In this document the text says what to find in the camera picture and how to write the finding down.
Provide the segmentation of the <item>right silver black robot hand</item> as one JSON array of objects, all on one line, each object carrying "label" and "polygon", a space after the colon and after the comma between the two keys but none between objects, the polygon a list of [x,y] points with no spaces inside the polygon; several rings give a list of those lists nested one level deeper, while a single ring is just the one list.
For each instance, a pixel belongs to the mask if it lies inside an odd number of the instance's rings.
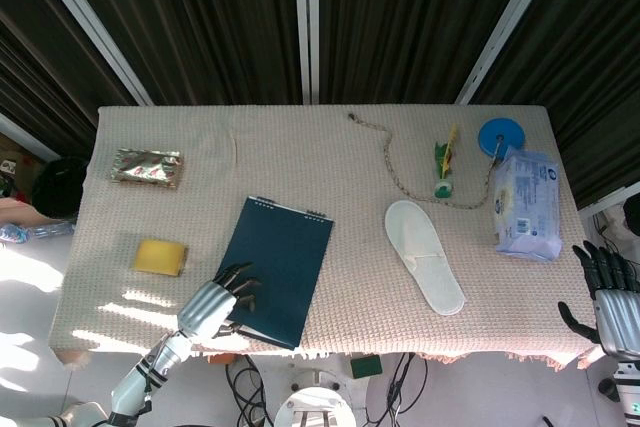
[{"label": "right silver black robot hand", "polygon": [[616,252],[585,240],[572,250],[583,269],[596,325],[578,322],[566,303],[558,303],[564,324],[603,352],[623,362],[639,360],[639,281],[630,263]]}]

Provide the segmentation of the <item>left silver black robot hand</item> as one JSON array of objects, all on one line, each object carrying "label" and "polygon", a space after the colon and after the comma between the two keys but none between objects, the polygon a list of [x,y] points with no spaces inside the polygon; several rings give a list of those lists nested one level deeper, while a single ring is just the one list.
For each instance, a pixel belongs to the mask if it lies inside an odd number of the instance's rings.
[{"label": "left silver black robot hand", "polygon": [[252,266],[252,262],[233,264],[203,284],[177,314],[179,332],[194,341],[237,333],[242,324],[228,321],[229,315],[237,306],[248,312],[256,306],[255,294],[248,290],[260,281],[255,277],[240,279]]}]

